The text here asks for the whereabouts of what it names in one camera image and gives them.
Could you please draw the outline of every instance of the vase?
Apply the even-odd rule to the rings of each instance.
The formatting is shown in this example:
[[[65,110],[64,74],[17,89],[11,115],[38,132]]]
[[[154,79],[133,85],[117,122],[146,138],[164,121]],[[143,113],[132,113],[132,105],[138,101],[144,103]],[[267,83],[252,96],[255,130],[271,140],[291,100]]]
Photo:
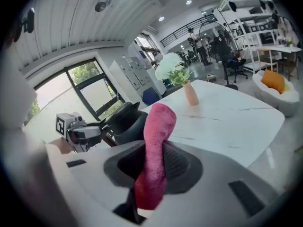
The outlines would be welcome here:
[[[195,106],[199,104],[199,99],[194,88],[191,86],[190,81],[187,81],[185,85],[183,85],[185,90],[185,95],[190,106]]]

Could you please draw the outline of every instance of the flower bouquet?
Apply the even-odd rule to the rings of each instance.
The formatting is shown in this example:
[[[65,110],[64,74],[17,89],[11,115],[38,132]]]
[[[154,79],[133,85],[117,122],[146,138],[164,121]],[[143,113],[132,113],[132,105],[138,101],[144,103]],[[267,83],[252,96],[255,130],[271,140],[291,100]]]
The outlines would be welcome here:
[[[183,69],[183,66],[177,66],[182,60],[175,53],[168,53],[163,56],[159,66],[156,69],[156,78],[158,80],[171,80],[172,84],[181,84],[184,87],[189,105],[199,104],[198,97],[194,88],[191,86],[189,70]]]

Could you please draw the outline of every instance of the window frame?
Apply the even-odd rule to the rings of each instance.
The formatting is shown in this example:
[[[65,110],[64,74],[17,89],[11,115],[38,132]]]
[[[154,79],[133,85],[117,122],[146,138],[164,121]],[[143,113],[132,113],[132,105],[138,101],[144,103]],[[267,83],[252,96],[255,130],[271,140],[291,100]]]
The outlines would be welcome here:
[[[88,64],[90,62],[94,62],[96,67],[98,69],[101,70],[101,74],[98,74],[94,77],[91,77],[77,85],[75,85],[75,83],[73,82],[71,75],[69,73],[69,70],[74,69],[76,67]],[[102,67],[100,66],[98,60],[94,57],[92,59],[86,60],[86,61],[82,61],[79,63],[76,63],[74,65],[68,66],[68,67],[64,67],[62,70],[54,73],[53,75],[49,76],[48,78],[46,78],[45,80],[43,80],[42,82],[38,83],[35,87],[34,90],[38,90],[40,87],[42,87],[44,84],[46,84],[47,82],[51,81],[52,79],[54,79],[55,77],[61,75],[65,73],[67,75],[67,78],[69,79],[72,88],[74,89],[74,91],[76,92],[76,94],[78,95],[79,99],[81,100],[81,102],[84,104],[84,106],[87,108],[87,110],[93,115],[93,117],[100,122],[105,121],[105,119],[103,119],[102,121],[99,119],[99,116],[104,113],[107,109],[109,109],[114,103],[118,102],[119,100],[122,101],[122,103],[125,103],[125,100],[121,97],[121,95],[118,93],[117,89],[114,87],[114,85],[112,84],[112,82],[110,81],[110,79],[107,77],[106,73],[103,71]],[[101,106],[98,110],[94,110],[92,108],[92,106],[89,104],[89,102],[86,100],[86,98],[84,97],[84,95],[81,93],[81,89],[86,88],[87,86],[104,79],[105,82],[107,82],[107,84],[112,88],[112,90],[114,91],[114,93],[116,94],[116,97],[112,98],[110,101],[108,101],[106,104],[104,104],[103,106]]]

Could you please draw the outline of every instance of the desk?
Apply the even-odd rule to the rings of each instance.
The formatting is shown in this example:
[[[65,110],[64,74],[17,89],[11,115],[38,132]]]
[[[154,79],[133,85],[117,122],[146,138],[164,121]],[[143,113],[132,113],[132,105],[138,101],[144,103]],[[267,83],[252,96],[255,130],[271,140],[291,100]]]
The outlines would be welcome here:
[[[188,105],[184,88],[158,101],[177,115],[171,141],[226,155],[248,167],[284,122],[280,111],[242,92],[201,80],[192,86],[200,101],[197,106]]]
[[[278,51],[278,52],[282,52],[282,59],[284,58],[283,53],[295,53],[295,61],[294,61],[294,65],[292,67],[296,67],[297,69],[297,76],[299,79],[299,73],[298,73],[298,52],[300,52],[302,49],[298,48],[298,47],[280,47],[280,46],[276,46],[276,45],[270,45],[270,46],[262,46],[262,47],[258,47],[259,49],[268,49],[268,50],[272,50],[272,51]],[[287,63],[290,65],[291,61],[289,59],[287,59]],[[290,80],[290,67],[288,68],[288,80]]]

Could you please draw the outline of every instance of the orange cushion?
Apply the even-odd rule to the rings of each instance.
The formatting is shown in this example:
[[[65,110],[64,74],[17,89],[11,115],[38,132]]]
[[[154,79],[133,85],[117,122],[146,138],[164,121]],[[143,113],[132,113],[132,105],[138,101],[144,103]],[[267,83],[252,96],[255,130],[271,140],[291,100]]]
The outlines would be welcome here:
[[[277,90],[280,94],[284,92],[284,77],[274,71],[266,69],[261,82],[269,88]]]

